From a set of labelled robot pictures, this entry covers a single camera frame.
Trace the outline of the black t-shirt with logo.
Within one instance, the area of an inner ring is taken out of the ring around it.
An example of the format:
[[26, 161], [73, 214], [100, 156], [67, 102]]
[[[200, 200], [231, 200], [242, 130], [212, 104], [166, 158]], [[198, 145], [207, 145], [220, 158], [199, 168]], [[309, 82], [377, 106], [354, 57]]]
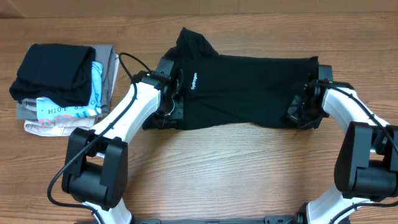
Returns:
[[183, 119], [168, 122], [151, 117], [144, 129], [194, 130], [229, 123], [301, 128], [306, 124], [290, 118], [288, 109], [316, 72], [317, 57], [221, 55], [203, 35], [186, 28], [164, 57], [183, 70], [178, 93], [183, 98]]

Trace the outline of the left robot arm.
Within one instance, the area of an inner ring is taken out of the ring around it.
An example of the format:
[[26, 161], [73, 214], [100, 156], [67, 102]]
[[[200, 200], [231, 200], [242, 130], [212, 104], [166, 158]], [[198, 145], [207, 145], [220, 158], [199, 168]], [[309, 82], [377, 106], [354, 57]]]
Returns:
[[68, 140], [62, 190], [78, 207], [91, 210], [95, 223], [134, 223], [123, 195], [128, 182], [128, 146], [144, 121], [159, 112], [170, 116], [182, 87], [183, 70], [170, 75], [141, 71], [126, 96], [91, 129], [75, 129]]

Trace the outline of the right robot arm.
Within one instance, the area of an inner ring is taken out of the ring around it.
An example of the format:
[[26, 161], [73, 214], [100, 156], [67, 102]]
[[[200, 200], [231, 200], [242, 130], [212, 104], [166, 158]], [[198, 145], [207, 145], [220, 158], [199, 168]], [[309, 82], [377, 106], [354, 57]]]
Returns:
[[334, 168], [333, 185], [303, 205], [290, 223], [348, 223], [362, 207], [390, 208], [397, 202], [397, 126], [375, 115], [348, 83], [314, 80], [288, 110], [295, 123], [332, 116], [345, 134]]

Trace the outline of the folded gray garment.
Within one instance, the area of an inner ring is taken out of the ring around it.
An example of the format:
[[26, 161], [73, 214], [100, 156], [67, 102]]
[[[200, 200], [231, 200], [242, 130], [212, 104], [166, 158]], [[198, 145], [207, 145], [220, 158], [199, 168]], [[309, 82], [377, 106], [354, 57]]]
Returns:
[[[102, 95], [101, 95], [101, 114], [89, 117], [94, 118], [109, 113], [111, 97], [113, 94], [114, 83], [118, 74], [118, 57], [113, 45], [94, 45], [95, 59], [103, 66], [102, 71]], [[16, 118], [18, 120], [38, 121], [36, 114], [36, 99], [23, 99], [17, 103]]]

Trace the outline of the folded beige garment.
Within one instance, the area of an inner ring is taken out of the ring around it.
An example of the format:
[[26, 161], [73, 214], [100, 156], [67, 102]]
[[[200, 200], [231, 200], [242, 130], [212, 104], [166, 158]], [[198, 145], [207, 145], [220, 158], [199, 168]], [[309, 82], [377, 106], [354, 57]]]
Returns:
[[90, 129], [100, 117], [102, 116], [94, 118], [68, 119], [45, 124], [34, 120], [23, 121], [24, 129], [28, 133], [45, 137], [60, 137], [69, 136], [76, 128]]

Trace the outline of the folded black garment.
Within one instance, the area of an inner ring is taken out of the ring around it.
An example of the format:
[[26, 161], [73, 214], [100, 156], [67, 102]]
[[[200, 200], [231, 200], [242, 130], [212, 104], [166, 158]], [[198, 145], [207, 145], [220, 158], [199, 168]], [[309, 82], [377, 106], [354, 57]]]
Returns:
[[9, 92], [14, 100], [46, 97], [61, 107], [86, 106], [96, 50], [83, 45], [33, 44]]

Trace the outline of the folded light blue printed shirt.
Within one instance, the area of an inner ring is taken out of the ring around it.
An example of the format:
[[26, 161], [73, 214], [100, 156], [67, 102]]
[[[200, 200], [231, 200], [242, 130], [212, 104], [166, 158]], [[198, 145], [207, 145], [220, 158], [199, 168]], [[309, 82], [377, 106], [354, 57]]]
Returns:
[[92, 62], [91, 68], [91, 95], [84, 106], [61, 107], [50, 98], [36, 99], [37, 119], [41, 123], [52, 123], [68, 119], [89, 118], [101, 114], [103, 66], [99, 62]]

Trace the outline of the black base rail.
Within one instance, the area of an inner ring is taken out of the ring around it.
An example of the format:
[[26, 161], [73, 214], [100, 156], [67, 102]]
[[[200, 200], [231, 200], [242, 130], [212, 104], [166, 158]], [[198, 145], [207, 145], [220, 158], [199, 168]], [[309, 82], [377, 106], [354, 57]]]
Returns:
[[133, 219], [132, 224], [294, 224], [297, 218], [291, 215], [271, 215], [264, 218], [232, 218], [232, 219], [202, 219], [202, 220], [160, 220]]

